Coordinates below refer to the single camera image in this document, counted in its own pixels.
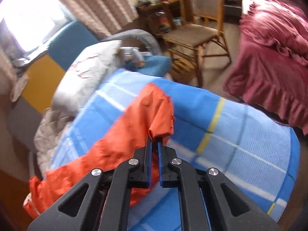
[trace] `teal cushion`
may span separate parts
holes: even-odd
[[[137,68],[131,61],[126,63],[125,68],[129,71],[157,77],[163,77],[171,68],[171,60],[166,56],[144,56],[144,60],[145,65],[142,68]]]
[[[62,69],[67,71],[86,47],[98,42],[81,22],[73,21],[52,37],[48,54]]]

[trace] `bright window light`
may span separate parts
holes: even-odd
[[[56,21],[65,19],[58,0],[3,0],[0,15],[26,52],[40,46]]]

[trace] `pillow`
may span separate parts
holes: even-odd
[[[86,47],[65,73],[51,107],[76,116],[97,87],[123,65],[118,58],[122,41],[100,42]]]

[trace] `yellow panel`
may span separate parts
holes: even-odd
[[[32,63],[26,73],[29,81],[22,96],[38,112],[43,113],[50,107],[53,94],[65,71],[46,54]]]

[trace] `blue checkered bedsheet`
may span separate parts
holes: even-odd
[[[300,146],[293,129],[248,105],[163,78],[123,69],[115,72],[74,120],[55,151],[51,168],[86,154],[150,82],[169,95],[174,105],[174,135],[168,146],[196,168],[221,170],[278,221],[299,164]],[[180,230],[179,212],[177,191],[157,184],[130,209],[128,228]]]

